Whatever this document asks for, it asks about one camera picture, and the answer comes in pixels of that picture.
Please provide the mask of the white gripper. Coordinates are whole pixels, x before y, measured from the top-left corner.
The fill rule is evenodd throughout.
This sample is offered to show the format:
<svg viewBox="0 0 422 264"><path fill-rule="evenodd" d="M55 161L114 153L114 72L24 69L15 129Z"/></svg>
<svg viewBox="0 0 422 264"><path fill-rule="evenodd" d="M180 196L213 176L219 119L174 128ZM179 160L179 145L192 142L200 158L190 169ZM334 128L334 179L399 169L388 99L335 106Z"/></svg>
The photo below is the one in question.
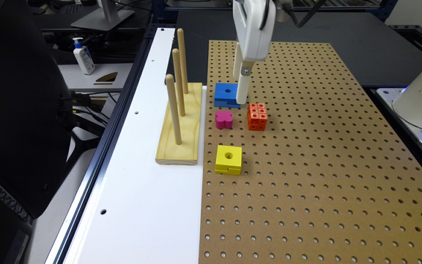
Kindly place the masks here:
<svg viewBox="0 0 422 264"><path fill-rule="evenodd" d="M245 104L255 64L252 61L264 61L270 49L275 4L272 0L233 1L233 19L238 40L233 67L233 78L238 78L236 101Z"/></svg>

